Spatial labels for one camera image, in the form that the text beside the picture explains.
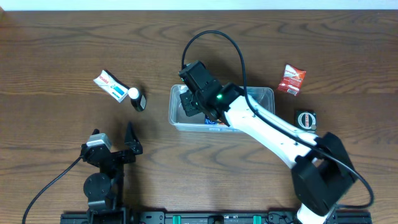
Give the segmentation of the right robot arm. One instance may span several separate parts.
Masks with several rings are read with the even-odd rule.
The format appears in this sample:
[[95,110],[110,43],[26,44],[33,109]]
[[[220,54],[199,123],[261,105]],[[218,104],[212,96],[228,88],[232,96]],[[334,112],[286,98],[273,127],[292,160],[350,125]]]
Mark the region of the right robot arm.
[[271,150],[291,170],[302,203],[297,222],[325,223],[357,179],[341,140],[332,133],[319,137],[292,126],[245,95],[240,86],[222,85],[200,61],[183,66],[179,76],[188,88],[180,95],[186,115],[204,113]]

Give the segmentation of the blue white medicine box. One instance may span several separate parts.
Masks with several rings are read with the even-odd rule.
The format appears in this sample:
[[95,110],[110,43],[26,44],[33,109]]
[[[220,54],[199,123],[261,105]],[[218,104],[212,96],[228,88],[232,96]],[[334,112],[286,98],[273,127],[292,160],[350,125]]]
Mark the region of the blue white medicine box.
[[224,125],[224,123],[222,121],[220,121],[219,119],[217,120],[212,120],[210,119],[209,116],[205,116],[205,124],[210,124],[210,125]]

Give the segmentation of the red Panadol box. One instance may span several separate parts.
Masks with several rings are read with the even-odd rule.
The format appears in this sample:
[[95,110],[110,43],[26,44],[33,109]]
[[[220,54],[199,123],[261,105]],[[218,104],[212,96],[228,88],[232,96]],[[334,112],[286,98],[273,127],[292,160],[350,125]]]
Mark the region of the red Panadol box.
[[300,93],[306,73],[305,70],[299,70],[287,64],[277,89],[297,96]]

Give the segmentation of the dark green round-label box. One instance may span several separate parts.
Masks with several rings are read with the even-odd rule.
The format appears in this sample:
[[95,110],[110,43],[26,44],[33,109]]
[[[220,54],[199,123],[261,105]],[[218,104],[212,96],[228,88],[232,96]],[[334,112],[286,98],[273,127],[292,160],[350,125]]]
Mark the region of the dark green round-label box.
[[314,110],[296,110],[294,126],[309,133],[317,131],[317,114]]

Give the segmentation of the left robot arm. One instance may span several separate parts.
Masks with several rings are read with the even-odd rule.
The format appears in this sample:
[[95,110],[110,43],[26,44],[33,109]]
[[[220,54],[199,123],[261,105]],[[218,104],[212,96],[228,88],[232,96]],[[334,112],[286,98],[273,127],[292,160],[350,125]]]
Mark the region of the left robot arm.
[[124,144],[127,149],[111,152],[112,143],[105,133],[93,131],[88,141],[81,146],[83,161],[97,167],[99,172],[90,175],[84,183],[83,191],[88,198],[89,209],[93,212],[114,210],[122,204],[124,165],[136,161],[143,153],[131,122],[127,124]]

